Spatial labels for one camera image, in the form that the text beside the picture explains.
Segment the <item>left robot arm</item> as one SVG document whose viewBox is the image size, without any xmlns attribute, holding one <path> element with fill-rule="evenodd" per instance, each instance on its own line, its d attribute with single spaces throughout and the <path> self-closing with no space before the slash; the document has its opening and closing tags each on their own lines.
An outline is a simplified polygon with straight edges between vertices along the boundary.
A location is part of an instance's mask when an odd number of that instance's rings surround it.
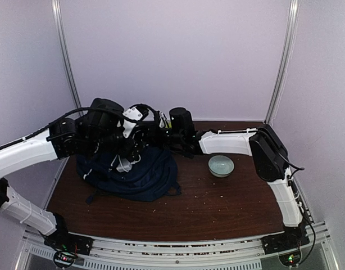
<svg viewBox="0 0 345 270">
<path fill-rule="evenodd" d="M 130 144 L 130 134 L 147 115 L 142 105 L 124 109 L 104 98 L 95 98 L 86 114 L 72 119 L 66 113 L 45 127 L 0 146 L 0 212 L 40 232 L 47 245 L 74 254 L 76 243 L 71 238 L 64 218 L 46 211 L 19 195 L 6 180 L 6 175 L 45 161 L 73 155 L 93 155 Z"/>
</svg>

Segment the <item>white charger with cable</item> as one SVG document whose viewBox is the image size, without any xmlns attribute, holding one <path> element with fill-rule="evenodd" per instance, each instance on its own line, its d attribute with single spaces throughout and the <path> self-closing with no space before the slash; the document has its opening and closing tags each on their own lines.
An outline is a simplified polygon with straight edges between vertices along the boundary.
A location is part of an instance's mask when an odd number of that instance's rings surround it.
<svg viewBox="0 0 345 270">
<path fill-rule="evenodd" d="M 138 160 L 136 161 L 129 161 L 127 159 L 123 159 L 120 157 L 120 155 L 116 155 L 111 164 L 110 164 L 110 168 L 111 169 L 116 169 L 118 172 L 122 173 L 122 172 L 130 172 L 133 168 L 133 165 L 139 163 L 141 161 L 141 156 L 138 156 Z"/>
</svg>

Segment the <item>navy blue student backpack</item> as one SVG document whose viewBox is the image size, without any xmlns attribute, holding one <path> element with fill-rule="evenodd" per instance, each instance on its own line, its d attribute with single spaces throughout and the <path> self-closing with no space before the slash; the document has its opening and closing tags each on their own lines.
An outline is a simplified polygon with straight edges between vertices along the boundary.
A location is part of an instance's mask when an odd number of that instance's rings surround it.
<svg viewBox="0 0 345 270">
<path fill-rule="evenodd" d="M 86 199 L 89 205 L 99 195 L 153 202 L 160 197 L 181 194 L 178 166 L 169 150 L 146 147 L 140 160 L 128 172 L 119 172 L 119 156 L 113 152 L 96 154 L 91 159 L 76 156 L 76 171 L 95 191 Z"/>
</svg>

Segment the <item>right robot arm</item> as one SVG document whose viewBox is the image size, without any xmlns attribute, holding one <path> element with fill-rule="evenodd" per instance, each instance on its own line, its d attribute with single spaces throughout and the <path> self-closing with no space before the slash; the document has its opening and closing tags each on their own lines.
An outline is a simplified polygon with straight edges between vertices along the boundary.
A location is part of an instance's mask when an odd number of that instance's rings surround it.
<svg viewBox="0 0 345 270">
<path fill-rule="evenodd" d="M 183 107 L 169 112 L 171 128 L 151 124 L 143 139 L 150 145 L 169 148 L 189 158 L 195 155 L 241 154 L 252 157 L 256 174 L 273 191 L 283 217 L 283 232 L 262 238 L 265 253 L 297 249 L 310 241 L 307 237 L 305 208 L 294 182 L 294 166 L 288 150 L 272 127 L 221 131 L 195 130 L 192 116 Z"/>
</svg>

